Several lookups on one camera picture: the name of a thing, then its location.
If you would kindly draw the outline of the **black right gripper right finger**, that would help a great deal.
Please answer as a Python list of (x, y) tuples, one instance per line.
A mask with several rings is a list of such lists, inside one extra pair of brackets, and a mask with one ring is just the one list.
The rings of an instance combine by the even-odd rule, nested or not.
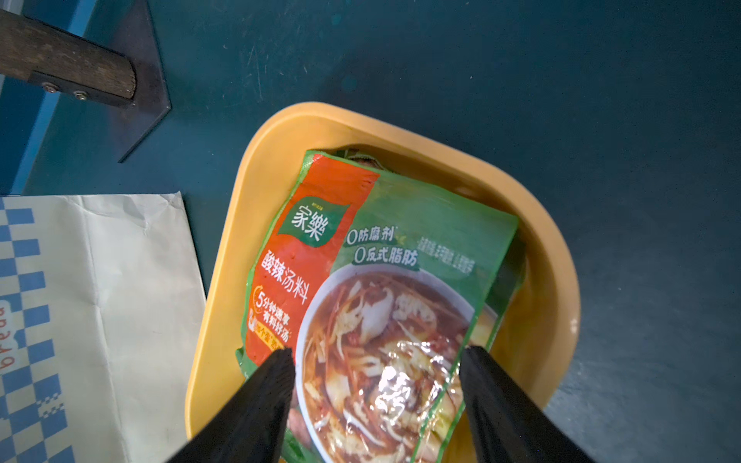
[(465, 348), (459, 376), (479, 462), (594, 463), (484, 348)]

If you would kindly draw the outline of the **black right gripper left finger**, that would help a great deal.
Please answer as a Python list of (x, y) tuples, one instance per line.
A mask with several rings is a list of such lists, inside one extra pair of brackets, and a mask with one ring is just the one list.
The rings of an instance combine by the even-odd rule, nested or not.
[(216, 416), (169, 462), (278, 462), (294, 386), (291, 349), (272, 352)]

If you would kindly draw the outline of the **blue checkered paper bag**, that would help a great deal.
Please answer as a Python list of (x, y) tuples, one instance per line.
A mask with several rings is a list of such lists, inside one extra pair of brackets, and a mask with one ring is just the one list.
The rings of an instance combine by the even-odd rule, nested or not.
[(3, 198), (2, 460), (168, 460), (205, 305), (180, 194)]

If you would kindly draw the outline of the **red green soup packet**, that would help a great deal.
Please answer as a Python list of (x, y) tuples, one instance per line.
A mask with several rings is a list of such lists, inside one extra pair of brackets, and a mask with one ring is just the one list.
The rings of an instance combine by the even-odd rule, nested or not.
[(438, 462), (459, 363), (491, 347), (526, 267), (519, 221), (441, 187), (310, 150), (246, 283), (251, 375), (291, 349), (285, 462)]

